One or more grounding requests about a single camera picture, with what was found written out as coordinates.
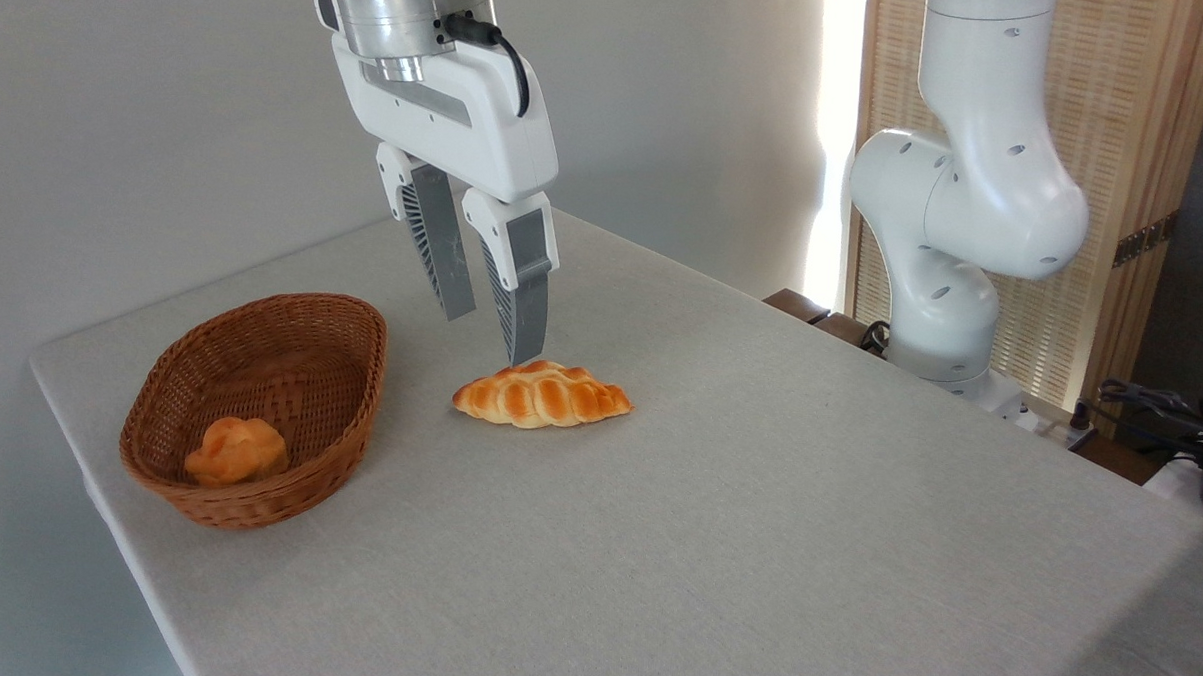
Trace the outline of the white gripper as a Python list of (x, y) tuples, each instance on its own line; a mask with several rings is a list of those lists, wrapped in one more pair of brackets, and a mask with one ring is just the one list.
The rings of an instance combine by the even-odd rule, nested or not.
[(407, 223), (443, 314), (452, 321), (476, 307), (452, 174), (475, 186), (461, 204), (482, 242), (509, 364), (540, 357), (549, 275), (561, 265), (552, 208), (540, 192), (559, 166), (540, 85), (531, 82), (529, 107), (518, 115), (506, 53), (455, 47), (423, 58), (423, 81), (392, 82), (349, 47), (340, 32), (333, 35), (354, 114), (383, 140), (377, 166), (392, 217)]

